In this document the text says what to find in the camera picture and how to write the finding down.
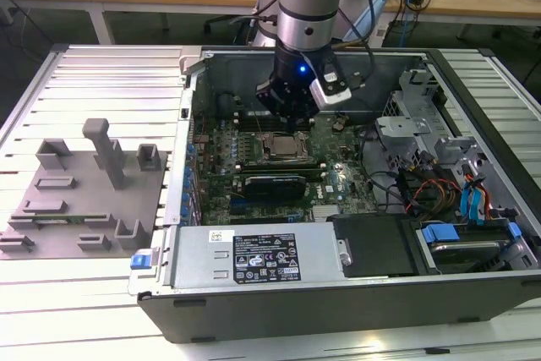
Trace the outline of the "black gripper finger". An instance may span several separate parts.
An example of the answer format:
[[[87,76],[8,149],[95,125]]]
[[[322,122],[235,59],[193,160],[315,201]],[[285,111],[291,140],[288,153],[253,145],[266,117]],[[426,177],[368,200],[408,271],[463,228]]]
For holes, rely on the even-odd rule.
[[[296,130],[297,119],[293,114],[292,105],[289,100],[281,97],[278,90],[282,90],[280,86],[274,87],[276,83],[272,80],[259,84],[255,87],[256,99],[269,111],[272,115],[279,117],[285,123],[288,130]]]
[[[314,117],[320,112],[314,102],[305,104],[298,112],[297,127],[301,130],[311,129],[315,124]]]

